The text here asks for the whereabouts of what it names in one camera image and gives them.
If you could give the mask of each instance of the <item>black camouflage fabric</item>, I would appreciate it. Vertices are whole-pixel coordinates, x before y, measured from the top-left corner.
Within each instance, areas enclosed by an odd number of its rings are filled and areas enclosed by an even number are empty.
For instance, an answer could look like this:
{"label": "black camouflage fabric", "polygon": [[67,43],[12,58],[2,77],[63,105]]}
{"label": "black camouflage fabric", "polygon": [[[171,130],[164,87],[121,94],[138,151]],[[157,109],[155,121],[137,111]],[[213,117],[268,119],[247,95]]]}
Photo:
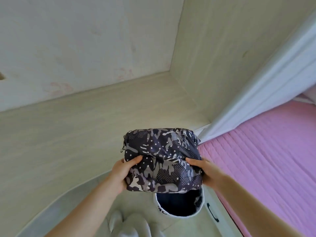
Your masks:
{"label": "black camouflage fabric", "polygon": [[142,155],[127,177],[127,190],[157,193],[186,193],[199,190],[202,170],[185,158],[201,160],[199,139],[193,131],[162,128],[129,131],[124,136],[124,161]]}

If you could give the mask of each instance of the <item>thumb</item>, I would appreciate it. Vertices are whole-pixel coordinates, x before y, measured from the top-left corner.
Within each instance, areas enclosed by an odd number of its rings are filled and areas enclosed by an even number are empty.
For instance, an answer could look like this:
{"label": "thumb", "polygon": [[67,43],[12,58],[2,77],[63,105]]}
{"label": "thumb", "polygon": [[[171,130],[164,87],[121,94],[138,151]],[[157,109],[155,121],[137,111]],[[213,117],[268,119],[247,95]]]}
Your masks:
{"label": "thumb", "polygon": [[126,165],[129,167],[129,168],[132,168],[132,166],[140,163],[140,161],[143,159],[143,156],[142,155],[139,155],[137,157],[135,157],[134,159],[131,159],[130,161],[126,162]]}
{"label": "thumb", "polygon": [[198,160],[198,159],[191,159],[191,158],[186,158],[186,162],[188,162],[192,166],[198,166],[200,168],[204,167],[204,161],[203,160]]}

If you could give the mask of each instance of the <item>bed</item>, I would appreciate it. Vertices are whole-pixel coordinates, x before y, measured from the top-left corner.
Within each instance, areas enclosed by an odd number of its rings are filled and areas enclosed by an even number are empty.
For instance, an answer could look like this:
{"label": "bed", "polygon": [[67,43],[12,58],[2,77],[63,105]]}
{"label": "bed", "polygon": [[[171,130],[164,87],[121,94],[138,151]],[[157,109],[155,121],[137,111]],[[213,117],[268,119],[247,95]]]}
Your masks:
{"label": "bed", "polygon": [[[284,221],[316,236],[315,105],[290,101],[198,148]],[[251,236],[218,196],[242,234]]]}

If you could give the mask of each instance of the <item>person's left arm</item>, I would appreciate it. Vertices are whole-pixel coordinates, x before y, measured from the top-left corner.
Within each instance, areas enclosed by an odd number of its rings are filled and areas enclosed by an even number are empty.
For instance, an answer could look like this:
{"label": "person's left arm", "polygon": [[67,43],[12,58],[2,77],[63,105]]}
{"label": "person's left arm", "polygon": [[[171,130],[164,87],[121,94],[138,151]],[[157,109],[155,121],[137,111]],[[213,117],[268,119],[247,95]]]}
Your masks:
{"label": "person's left arm", "polygon": [[117,161],[111,173],[45,237],[93,237],[105,219],[117,195],[126,188],[129,169],[142,160],[138,156],[126,163]]}

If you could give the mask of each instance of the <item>hand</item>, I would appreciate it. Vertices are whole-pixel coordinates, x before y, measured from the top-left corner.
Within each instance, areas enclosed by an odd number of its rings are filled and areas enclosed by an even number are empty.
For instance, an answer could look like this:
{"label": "hand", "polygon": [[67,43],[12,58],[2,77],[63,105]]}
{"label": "hand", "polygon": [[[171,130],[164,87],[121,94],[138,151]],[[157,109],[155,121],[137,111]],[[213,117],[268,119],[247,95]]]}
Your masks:
{"label": "hand", "polygon": [[143,156],[139,155],[128,162],[124,163],[124,159],[121,159],[114,164],[112,171],[107,179],[109,179],[115,185],[116,189],[118,190],[118,194],[126,189],[126,182],[124,179],[127,176],[130,168],[140,163],[142,159]]}
{"label": "hand", "polygon": [[205,158],[202,158],[202,160],[186,158],[185,160],[192,166],[202,168],[204,171],[203,184],[206,184],[215,190],[217,189],[220,179],[225,175],[220,168]]}

